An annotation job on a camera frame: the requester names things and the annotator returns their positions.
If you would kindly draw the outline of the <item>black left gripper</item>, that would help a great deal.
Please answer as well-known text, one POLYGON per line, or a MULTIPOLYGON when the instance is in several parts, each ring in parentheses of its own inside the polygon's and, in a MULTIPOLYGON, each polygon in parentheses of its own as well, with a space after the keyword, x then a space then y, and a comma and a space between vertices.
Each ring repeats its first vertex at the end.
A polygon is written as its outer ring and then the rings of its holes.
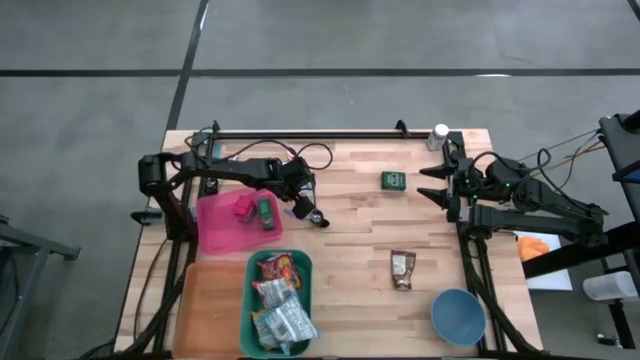
POLYGON ((292 212, 298 219, 310 215, 315 205, 302 191, 315 186, 314 175, 302 157, 287 163, 277 162, 273 168, 274 178, 269 190, 284 202, 293 202, 292 212))

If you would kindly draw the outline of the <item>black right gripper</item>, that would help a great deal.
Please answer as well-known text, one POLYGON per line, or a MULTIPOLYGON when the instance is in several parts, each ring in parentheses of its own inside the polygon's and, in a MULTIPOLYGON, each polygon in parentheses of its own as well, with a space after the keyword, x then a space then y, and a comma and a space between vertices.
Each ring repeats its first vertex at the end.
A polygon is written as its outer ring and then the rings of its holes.
POLYGON ((419 170, 421 175, 446 179, 447 189, 418 188, 417 192, 446 209, 447 220, 456 223, 460 220, 462 198, 473 204, 483 188, 484 173, 476 168, 476 163, 476 158, 465 157, 459 150, 450 151, 445 164, 419 170))

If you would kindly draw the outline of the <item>green-lidded spice jar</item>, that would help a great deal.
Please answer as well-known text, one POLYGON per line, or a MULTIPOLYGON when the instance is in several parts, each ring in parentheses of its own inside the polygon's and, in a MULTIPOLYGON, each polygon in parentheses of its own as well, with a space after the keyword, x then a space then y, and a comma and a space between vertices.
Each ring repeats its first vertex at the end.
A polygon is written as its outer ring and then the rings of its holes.
POLYGON ((257 201, 257 210, 262 229, 271 231, 275 229, 274 211, 269 197, 261 197, 257 201))

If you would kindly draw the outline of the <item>dark green tin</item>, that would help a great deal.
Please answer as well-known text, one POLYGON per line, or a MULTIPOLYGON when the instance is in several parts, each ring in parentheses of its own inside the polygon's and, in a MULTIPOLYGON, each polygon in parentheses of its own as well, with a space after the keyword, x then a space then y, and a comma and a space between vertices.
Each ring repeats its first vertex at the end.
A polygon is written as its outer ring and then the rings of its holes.
POLYGON ((381 188, 383 190, 405 191, 406 183, 404 172, 383 171, 381 173, 381 188))

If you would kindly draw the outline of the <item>white plastic bottle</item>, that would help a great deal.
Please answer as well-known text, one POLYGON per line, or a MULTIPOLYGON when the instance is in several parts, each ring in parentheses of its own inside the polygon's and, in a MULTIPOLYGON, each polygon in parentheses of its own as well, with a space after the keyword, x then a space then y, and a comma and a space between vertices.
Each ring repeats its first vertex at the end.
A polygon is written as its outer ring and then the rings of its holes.
POLYGON ((426 145, 429 151, 440 151, 447 142, 450 129, 445 124, 437 124, 429 134, 426 145))

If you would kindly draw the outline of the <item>pink cube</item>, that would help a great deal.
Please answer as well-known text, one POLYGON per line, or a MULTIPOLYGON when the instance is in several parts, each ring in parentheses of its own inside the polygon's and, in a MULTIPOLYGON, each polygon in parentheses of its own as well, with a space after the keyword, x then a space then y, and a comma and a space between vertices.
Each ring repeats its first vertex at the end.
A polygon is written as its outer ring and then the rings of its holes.
POLYGON ((257 212, 256 203, 250 196, 240 195, 233 204, 232 212, 240 222, 251 222, 257 212))

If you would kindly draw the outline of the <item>lilac handled spoon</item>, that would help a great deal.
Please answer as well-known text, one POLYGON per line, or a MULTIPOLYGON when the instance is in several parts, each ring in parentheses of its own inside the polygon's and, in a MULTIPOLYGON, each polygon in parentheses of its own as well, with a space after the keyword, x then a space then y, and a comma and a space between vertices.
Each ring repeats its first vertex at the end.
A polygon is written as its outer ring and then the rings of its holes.
MULTIPOLYGON (((321 223, 319 223, 319 224, 316 224, 316 223, 311 222, 311 221, 310 221, 309 216, 310 216, 310 214, 311 214, 313 211, 311 211, 311 212, 310 212, 306 217, 301 218, 301 219, 302 219, 302 220, 305 220, 305 221, 310 222, 311 224, 313 224, 314 226, 316 226, 316 227, 318 227, 318 228, 327 228, 327 227, 329 227, 330 222, 329 222, 329 220, 327 220, 327 219, 325 218, 324 214, 323 214, 321 211, 320 211, 320 212, 321 212, 321 213, 322 213, 322 215, 323 215, 323 220, 322 220, 322 222, 321 222, 321 223)), ((295 214, 293 213, 293 210, 292 210, 292 209, 284 209, 284 213, 285 213, 286 215, 290 216, 290 217, 296 218, 296 216, 295 216, 295 214)))

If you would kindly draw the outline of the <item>pink plastic tray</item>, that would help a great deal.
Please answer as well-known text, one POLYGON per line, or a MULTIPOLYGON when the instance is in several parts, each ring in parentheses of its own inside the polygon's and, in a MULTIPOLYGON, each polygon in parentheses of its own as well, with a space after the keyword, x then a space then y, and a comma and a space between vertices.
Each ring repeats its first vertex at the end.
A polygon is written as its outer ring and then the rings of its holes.
POLYGON ((205 255, 222 255, 264 245, 280 240, 283 233, 278 200, 267 190, 243 188, 203 197, 196 202, 196 219, 199 250, 205 255), (272 230, 263 229, 258 215, 250 222, 242 222, 234 214, 233 208, 242 196, 254 202, 261 198, 270 201, 274 221, 272 230))

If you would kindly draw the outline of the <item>red yellow chips bag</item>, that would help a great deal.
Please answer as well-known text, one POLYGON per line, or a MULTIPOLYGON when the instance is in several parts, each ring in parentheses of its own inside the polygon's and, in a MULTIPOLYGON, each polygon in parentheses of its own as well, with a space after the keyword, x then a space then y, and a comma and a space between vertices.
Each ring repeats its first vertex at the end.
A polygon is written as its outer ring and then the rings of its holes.
POLYGON ((276 253, 266 260, 258 261, 257 266, 264 281, 283 278, 296 289, 302 287, 302 279, 291 253, 276 253))

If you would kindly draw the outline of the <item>clear plastic-wrapped packet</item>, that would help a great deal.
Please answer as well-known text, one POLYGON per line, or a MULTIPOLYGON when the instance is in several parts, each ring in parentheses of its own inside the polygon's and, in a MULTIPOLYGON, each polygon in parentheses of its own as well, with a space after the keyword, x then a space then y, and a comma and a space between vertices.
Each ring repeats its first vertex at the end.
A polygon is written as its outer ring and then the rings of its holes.
POLYGON ((319 332, 304 310, 297 295, 271 309, 263 322, 281 344, 298 343, 319 337, 319 332))

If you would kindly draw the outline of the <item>clear yellow-edged snack packet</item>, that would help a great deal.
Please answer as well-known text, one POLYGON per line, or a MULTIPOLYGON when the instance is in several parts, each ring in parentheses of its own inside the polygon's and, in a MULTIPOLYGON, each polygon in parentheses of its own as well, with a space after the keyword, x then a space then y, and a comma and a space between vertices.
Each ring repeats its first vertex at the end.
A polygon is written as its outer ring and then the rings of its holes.
POLYGON ((269 313, 270 311, 266 309, 251 313, 252 321, 258 334, 259 343, 266 350, 280 350, 283 354, 289 355, 290 344, 278 341, 270 327, 266 324, 266 316, 269 313))

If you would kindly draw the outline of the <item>iridescent spoon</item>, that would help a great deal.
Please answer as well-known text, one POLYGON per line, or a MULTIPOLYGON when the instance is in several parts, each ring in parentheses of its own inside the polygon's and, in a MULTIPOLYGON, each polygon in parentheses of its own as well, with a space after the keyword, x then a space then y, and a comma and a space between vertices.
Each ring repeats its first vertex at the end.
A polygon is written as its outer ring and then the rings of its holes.
POLYGON ((294 157, 282 167, 282 174, 288 186, 296 192, 315 187, 314 175, 302 157, 294 157))

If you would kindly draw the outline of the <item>brown sauce pouch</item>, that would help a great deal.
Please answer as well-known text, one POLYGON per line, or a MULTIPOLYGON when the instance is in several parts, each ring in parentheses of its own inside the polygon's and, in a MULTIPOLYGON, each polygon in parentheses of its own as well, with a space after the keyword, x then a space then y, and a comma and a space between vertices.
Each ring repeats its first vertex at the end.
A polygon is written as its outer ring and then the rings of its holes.
POLYGON ((391 276, 394 288, 398 291, 412 289, 411 276, 416 263, 416 254, 408 251, 391 251, 391 276))

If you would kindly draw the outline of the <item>orange cloth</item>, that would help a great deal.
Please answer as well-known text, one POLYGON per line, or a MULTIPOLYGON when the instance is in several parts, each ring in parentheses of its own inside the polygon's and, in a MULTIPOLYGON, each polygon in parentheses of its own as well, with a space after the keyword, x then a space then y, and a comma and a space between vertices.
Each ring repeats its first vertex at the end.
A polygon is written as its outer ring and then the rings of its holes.
POLYGON ((530 236, 519 236, 516 240, 518 253, 522 262, 547 254, 549 246, 541 239, 530 236))

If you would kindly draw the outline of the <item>teal plastic bin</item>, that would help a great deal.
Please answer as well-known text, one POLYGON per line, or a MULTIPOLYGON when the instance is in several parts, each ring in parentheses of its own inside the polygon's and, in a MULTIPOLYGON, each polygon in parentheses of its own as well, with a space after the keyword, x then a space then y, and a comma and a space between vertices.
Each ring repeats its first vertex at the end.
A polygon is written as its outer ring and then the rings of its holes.
POLYGON ((251 313, 262 309, 262 300, 252 285, 254 281, 263 279, 258 262, 284 253, 288 253, 292 257, 293 265, 302 282, 302 286, 298 290, 298 297, 309 318, 312 318, 313 261, 311 257, 304 251, 297 249, 262 249, 255 252, 247 260, 242 283, 243 295, 239 341, 241 350, 246 357, 255 359, 294 359, 302 357, 311 344, 311 340, 294 343, 290 348, 289 354, 285 354, 282 350, 267 350, 259 343, 258 332, 253 323, 251 313))

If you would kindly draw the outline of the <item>blue bowl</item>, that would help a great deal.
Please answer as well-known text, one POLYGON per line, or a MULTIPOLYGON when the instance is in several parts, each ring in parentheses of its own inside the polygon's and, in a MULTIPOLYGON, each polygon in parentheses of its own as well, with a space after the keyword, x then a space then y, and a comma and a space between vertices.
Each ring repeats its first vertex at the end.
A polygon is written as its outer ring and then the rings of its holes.
POLYGON ((470 292, 451 288, 436 295, 431 321, 437 334, 455 346, 473 346, 485 335, 487 321, 479 300, 470 292))

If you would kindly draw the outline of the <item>white paper sheet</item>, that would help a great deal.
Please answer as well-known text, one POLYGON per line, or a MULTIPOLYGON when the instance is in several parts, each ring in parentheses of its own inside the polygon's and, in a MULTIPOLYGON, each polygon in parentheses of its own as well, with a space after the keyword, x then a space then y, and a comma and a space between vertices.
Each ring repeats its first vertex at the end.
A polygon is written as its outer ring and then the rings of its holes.
MULTIPOLYGON (((560 239, 557 235, 532 233, 515 231, 514 234, 518 240, 530 237, 541 241, 549 247, 550 251, 561 248, 560 239)), ((527 279, 530 290, 553 290, 553 291, 572 291, 570 276, 567 270, 559 270, 545 275, 532 277, 527 279)))

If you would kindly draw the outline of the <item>black diagonal beam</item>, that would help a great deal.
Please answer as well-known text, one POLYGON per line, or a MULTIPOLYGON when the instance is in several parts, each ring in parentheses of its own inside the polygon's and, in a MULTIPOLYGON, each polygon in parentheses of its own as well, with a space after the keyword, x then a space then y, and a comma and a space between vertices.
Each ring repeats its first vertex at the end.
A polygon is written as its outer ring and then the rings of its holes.
POLYGON ((606 232, 604 244, 588 247, 571 244, 522 263, 526 278, 571 268, 592 260, 623 253, 627 269, 640 276, 640 223, 630 222, 606 232))

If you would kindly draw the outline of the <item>black table clamp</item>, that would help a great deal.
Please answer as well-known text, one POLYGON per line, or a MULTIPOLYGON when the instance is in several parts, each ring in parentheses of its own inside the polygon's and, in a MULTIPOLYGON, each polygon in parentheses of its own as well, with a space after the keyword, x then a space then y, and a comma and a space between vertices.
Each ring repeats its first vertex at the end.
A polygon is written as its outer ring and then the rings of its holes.
POLYGON ((130 213, 130 217, 141 226, 149 226, 163 221, 163 212, 160 209, 146 208, 130 213))

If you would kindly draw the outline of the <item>orange plastic tray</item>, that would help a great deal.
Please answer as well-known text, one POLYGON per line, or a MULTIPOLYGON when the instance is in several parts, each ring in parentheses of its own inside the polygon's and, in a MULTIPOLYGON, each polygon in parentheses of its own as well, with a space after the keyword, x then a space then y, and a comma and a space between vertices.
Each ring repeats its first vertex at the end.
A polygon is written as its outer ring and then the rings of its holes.
POLYGON ((187 269, 175 327, 176 359, 236 360, 245 265, 201 262, 187 269))

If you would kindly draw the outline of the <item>black equipment cart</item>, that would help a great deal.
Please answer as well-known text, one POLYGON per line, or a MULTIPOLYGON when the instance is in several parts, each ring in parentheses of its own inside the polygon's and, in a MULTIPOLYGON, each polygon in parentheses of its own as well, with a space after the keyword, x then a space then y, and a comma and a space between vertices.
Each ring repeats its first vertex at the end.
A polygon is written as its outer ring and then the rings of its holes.
POLYGON ((598 121, 602 140, 614 166, 612 180, 621 185, 636 222, 640 222, 640 109, 598 121))

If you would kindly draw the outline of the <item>black stand leg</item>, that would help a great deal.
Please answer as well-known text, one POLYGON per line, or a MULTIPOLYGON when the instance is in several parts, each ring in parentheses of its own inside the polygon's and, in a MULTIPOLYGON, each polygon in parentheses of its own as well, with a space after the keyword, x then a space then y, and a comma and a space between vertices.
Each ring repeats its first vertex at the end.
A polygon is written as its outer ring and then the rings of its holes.
POLYGON ((608 308, 620 345, 623 349, 635 349, 636 344, 624 312, 623 302, 620 299, 615 299, 608 305, 608 308))

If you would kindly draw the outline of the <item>grey metal table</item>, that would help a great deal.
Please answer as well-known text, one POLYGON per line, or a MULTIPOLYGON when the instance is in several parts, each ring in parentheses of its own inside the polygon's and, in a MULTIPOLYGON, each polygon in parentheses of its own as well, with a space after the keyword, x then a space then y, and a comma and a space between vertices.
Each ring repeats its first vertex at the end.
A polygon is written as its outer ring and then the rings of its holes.
POLYGON ((76 260, 79 253, 79 247, 15 228, 0 214, 0 360, 15 353, 49 256, 76 260))

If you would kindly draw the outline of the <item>black aluminium table frame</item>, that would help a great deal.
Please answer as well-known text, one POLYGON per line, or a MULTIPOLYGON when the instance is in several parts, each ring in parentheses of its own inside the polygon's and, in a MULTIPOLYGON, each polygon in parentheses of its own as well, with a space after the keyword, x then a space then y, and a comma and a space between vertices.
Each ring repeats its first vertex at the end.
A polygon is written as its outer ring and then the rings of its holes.
MULTIPOLYGON (((430 319, 434 297, 448 288, 466 288, 455 227, 445 213, 416 192, 416 187, 442 188, 444 182, 418 174, 442 162, 441 153, 426 147, 426 131, 413 130, 404 138, 399 130, 333 131, 220 131, 213 146, 200 152, 221 156, 234 153, 254 139, 288 136, 280 141, 296 150, 321 142, 331 148, 331 166, 316 172, 317 204, 330 221, 319 229, 282 213, 279 241, 226 255, 206 256, 196 263, 238 262, 245 265, 260 248, 299 249, 313 261, 312 320, 320 338, 311 342, 307 357, 471 357, 477 347, 459 347, 438 336, 430 319), (405 172, 405 192, 382 191, 380 173, 405 172), (413 290, 393 290, 391 250, 417 253, 413 290)), ((136 251, 128 293, 115 335, 114 350, 133 343, 136 303, 152 259, 165 239, 164 224, 145 226, 136 251)), ((499 304, 527 341, 542 348, 514 236, 498 233, 489 241, 488 255, 499 304)), ((181 304, 170 310, 164 349, 172 350, 181 304)))

